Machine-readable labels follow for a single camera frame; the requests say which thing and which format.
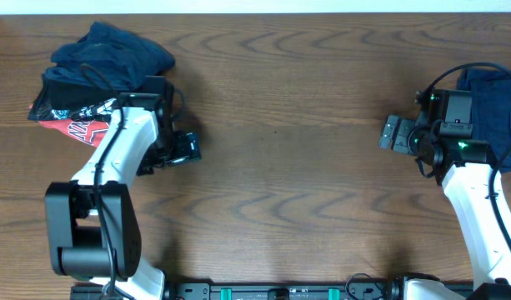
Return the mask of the navy blue shorts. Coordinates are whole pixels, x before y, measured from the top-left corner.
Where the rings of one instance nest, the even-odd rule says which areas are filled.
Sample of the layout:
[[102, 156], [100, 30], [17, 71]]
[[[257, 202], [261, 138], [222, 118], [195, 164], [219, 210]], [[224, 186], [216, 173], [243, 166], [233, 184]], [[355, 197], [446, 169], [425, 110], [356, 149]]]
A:
[[471, 92], [472, 138], [489, 142], [500, 157], [511, 142], [511, 77], [470, 68], [458, 78], [457, 89]]

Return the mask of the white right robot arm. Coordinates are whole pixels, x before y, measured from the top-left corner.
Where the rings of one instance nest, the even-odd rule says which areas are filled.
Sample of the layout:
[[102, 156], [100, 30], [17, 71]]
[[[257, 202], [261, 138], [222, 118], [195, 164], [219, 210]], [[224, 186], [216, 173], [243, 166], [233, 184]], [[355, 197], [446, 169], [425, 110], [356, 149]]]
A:
[[474, 140], [469, 124], [391, 115], [378, 145], [432, 168], [429, 175], [450, 201], [468, 250], [470, 298], [511, 299], [511, 211], [490, 144]]

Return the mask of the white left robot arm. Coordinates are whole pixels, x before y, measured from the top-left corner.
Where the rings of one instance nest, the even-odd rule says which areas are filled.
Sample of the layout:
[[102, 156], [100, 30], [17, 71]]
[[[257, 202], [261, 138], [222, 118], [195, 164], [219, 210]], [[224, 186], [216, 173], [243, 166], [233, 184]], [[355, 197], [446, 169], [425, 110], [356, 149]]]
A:
[[122, 93], [109, 128], [68, 182], [53, 182], [45, 214], [53, 271], [78, 280], [72, 299], [173, 299], [166, 274], [142, 255], [130, 197], [136, 177], [201, 157], [193, 132], [178, 131], [176, 91]]

